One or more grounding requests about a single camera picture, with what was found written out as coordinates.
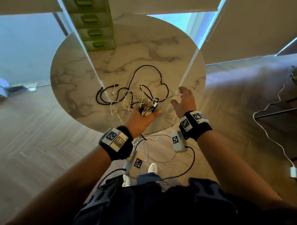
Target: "herringbone floor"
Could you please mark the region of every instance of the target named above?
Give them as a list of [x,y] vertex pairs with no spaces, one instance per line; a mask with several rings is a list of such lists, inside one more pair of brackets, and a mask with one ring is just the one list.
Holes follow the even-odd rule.
[[[297,204],[297,182],[289,177],[290,163],[282,150],[272,143],[255,124],[252,114],[277,100],[277,92],[289,78],[296,56],[264,57],[207,67],[207,82],[202,111],[211,126],[287,201]],[[297,87],[290,80],[282,99],[297,97]],[[285,101],[268,112],[296,107]],[[297,156],[297,112],[260,119],[261,124],[281,143],[290,158]],[[65,170],[84,157],[98,143],[100,133],[73,120],[57,103],[51,87],[36,92],[13,95],[0,100],[0,224],[16,214],[33,196]],[[173,127],[163,132],[170,135]],[[197,145],[188,177],[216,180]],[[158,161],[173,156],[171,139],[160,136],[157,141],[141,143],[139,148]],[[167,163],[157,163],[161,177],[178,175],[192,163],[191,151],[177,154]],[[153,161],[145,162],[143,173]],[[107,173],[122,167],[113,162]]]

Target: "marble tabletop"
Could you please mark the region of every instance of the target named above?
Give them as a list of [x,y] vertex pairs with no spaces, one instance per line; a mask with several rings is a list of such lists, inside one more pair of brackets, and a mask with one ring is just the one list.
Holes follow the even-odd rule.
[[[166,129],[178,122],[169,100],[180,101],[177,93],[180,85],[193,91],[199,108],[206,68],[202,53],[190,37],[174,25],[145,15],[123,15],[113,23],[116,49],[89,52],[93,65],[74,33],[62,42],[53,58],[50,71],[52,89],[70,116],[99,132],[121,125],[129,116],[128,106],[123,103],[100,105],[96,102],[96,93],[101,87],[119,84],[102,95],[107,102],[115,100],[118,89],[127,87],[135,70],[146,64],[161,72],[162,82],[167,84],[170,92],[169,98],[158,106],[162,115],[144,134]],[[154,68],[143,67],[137,71],[131,87],[137,84],[149,87],[154,98],[166,97],[167,90],[160,84],[160,75]],[[142,96],[139,89],[134,91],[133,102]],[[131,95],[128,94],[126,99],[131,102]]]

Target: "forearm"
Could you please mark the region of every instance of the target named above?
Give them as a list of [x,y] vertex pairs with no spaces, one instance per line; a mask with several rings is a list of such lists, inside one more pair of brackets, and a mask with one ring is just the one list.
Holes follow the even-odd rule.
[[84,201],[111,164],[100,146],[37,195],[11,224],[53,224],[75,210]]
[[245,198],[262,208],[281,197],[214,131],[202,134],[197,143],[224,192]]

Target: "wrist strap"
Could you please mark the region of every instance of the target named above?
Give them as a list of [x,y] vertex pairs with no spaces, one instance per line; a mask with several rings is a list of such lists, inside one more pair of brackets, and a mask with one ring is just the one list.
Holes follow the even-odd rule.
[[109,154],[111,160],[122,159],[120,150],[133,149],[133,138],[125,126],[108,129],[99,141],[99,145]]
[[179,128],[185,140],[192,138],[195,141],[206,131],[212,130],[208,119],[199,111],[188,111],[180,120]]

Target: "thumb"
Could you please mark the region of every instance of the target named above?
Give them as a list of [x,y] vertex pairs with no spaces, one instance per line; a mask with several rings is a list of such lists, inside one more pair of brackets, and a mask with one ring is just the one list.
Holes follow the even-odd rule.
[[148,115],[148,119],[150,120],[150,123],[153,122],[158,116],[160,116],[162,113],[161,110],[155,110],[153,113]]
[[172,104],[172,106],[173,106],[174,109],[176,109],[177,106],[179,105],[179,103],[176,100],[174,100],[174,99],[171,99],[170,100],[170,103]]

